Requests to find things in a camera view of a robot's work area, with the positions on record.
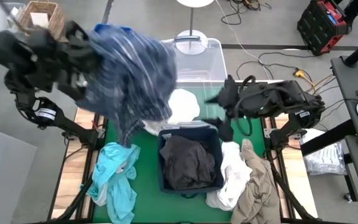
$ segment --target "white towel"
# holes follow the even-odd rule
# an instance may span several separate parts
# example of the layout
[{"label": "white towel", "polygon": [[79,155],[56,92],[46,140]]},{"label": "white towel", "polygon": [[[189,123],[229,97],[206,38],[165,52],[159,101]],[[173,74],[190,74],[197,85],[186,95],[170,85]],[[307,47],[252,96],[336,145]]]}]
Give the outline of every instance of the white towel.
[{"label": "white towel", "polygon": [[232,210],[250,180],[252,169],[240,156],[240,146],[235,142],[222,143],[223,161],[221,172],[224,185],[221,190],[206,194],[206,204],[224,211]]}]

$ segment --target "brown cloth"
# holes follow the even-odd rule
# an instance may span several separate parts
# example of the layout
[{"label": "brown cloth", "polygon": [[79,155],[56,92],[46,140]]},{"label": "brown cloth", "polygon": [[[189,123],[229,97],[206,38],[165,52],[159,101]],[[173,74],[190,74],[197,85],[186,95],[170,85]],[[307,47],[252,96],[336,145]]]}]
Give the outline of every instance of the brown cloth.
[{"label": "brown cloth", "polygon": [[250,181],[234,207],[231,223],[279,224],[280,200],[269,161],[260,158],[248,139],[242,141],[241,154],[252,169]]}]

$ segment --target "green table surface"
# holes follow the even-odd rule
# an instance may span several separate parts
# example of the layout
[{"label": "green table surface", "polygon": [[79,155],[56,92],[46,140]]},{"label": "green table surface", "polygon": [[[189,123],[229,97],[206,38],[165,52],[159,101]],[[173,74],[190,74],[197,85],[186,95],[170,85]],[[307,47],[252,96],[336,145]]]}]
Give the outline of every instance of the green table surface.
[{"label": "green table surface", "polygon": [[[222,117],[224,112],[218,106],[206,106],[203,101],[216,94],[220,86],[208,86],[188,84],[179,86],[193,92],[200,105],[199,118]],[[248,129],[245,119],[240,120],[243,129]],[[232,122],[234,129],[234,140],[241,145],[245,138],[240,134],[237,124]],[[252,136],[250,139],[254,145],[254,150],[258,155],[262,155],[265,146],[262,133],[262,125],[259,119],[252,120]],[[109,121],[106,132],[106,143],[116,140],[116,132],[112,123]],[[231,212],[225,212],[217,208],[211,208],[205,204],[206,194],[198,195],[193,199],[186,199],[180,195],[165,194],[159,190],[157,178],[157,137],[149,134],[147,131],[137,133],[132,143],[140,147],[140,155],[135,163],[137,177],[130,180],[132,188],[137,193],[135,208],[133,210],[135,218],[133,222],[137,223],[164,223],[164,222],[228,222]],[[93,214],[93,222],[109,223],[106,206],[96,206]]]}]

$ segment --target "light blue cloth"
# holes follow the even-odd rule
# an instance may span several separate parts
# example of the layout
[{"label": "light blue cloth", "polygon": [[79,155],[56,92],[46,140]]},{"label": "light blue cloth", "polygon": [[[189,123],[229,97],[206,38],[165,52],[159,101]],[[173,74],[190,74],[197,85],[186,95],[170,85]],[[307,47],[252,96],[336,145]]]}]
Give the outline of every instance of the light blue cloth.
[{"label": "light blue cloth", "polygon": [[[116,142],[105,145],[99,153],[92,175],[93,183],[87,194],[97,200],[105,183],[107,189],[107,211],[114,224],[130,224],[134,218],[136,192],[131,189],[128,179],[136,178],[134,163],[139,157],[140,148],[132,145],[125,148]],[[124,171],[116,173],[126,161]]]}]

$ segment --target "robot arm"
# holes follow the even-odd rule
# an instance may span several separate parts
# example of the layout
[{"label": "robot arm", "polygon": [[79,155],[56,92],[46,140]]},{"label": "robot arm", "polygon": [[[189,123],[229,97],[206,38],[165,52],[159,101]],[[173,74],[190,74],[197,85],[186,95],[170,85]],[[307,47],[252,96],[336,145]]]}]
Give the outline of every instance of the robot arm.
[{"label": "robot arm", "polygon": [[[285,147],[288,137],[303,128],[315,126],[324,111],[324,102],[321,97],[304,92],[294,81],[278,83],[257,83],[255,77],[247,77],[240,86],[229,75],[224,87],[215,97],[206,100],[206,103],[218,104],[226,116],[224,121],[219,118],[204,119],[205,122],[218,128],[219,137],[223,141],[233,140],[231,120],[246,117],[248,123],[251,118],[276,117],[287,113],[289,121],[282,129],[270,133],[271,149]],[[248,133],[239,126],[239,130],[246,136],[252,134],[252,126]]]}]

